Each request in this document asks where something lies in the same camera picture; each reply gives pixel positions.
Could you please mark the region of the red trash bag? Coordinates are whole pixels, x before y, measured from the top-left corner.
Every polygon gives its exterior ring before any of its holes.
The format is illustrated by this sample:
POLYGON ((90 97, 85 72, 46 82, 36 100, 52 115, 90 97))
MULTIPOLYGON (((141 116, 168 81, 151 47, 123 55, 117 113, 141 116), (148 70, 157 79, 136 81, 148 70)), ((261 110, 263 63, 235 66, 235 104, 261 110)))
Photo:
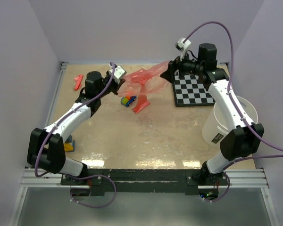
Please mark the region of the red trash bag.
POLYGON ((137 96, 134 113, 140 112, 150 104, 147 95, 160 92, 168 86, 169 82, 160 77, 167 70, 168 63, 164 61, 148 69, 141 68, 124 77, 125 82, 119 89, 118 96, 137 96))

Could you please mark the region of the white trash bin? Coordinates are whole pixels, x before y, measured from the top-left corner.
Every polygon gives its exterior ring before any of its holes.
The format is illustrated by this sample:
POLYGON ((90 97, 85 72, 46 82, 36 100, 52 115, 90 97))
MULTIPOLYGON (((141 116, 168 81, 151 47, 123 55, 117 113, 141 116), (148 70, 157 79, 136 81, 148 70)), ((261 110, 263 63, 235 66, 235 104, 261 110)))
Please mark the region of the white trash bin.
MULTIPOLYGON (((237 96, 243 110, 248 116, 254 121, 255 124, 258 122, 258 113, 255 107, 247 99, 237 96)), ((219 149, 220 142, 229 133, 224 116, 222 115, 217 103, 214 104, 213 110, 207 118, 203 128, 202 136, 207 144, 219 149)))

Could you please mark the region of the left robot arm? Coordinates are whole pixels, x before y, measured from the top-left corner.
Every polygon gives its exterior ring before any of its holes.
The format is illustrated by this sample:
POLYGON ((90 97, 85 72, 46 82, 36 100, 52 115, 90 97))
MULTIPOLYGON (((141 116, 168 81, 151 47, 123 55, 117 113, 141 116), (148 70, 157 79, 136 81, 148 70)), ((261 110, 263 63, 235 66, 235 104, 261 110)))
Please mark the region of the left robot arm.
POLYGON ((64 144, 79 125, 97 112, 101 98, 109 93, 118 94, 125 75, 126 71, 120 66, 107 71, 106 77, 98 71, 89 72, 72 107, 53 124, 31 132, 28 164, 46 173, 70 175, 78 185, 85 184, 88 180, 86 164, 67 158, 64 144))

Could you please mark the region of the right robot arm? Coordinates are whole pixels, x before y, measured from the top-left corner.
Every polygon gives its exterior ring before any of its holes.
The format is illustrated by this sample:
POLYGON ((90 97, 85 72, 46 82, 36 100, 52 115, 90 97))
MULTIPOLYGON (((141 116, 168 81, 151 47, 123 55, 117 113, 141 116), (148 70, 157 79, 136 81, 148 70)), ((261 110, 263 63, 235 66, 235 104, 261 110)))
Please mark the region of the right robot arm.
POLYGON ((220 142, 220 151, 204 162, 200 173, 193 178, 201 185, 211 185, 222 175, 226 166, 236 160, 245 160, 258 150, 259 137, 263 136, 264 127, 262 124, 255 124, 243 110, 229 83, 229 76, 224 69, 217 66, 217 49, 214 44, 200 44, 197 59, 189 59, 186 56, 190 43, 184 39, 179 40, 175 46, 181 54, 168 63, 168 68, 161 74, 161 78, 173 82, 176 72, 181 76, 197 75, 218 105, 229 130, 220 142))

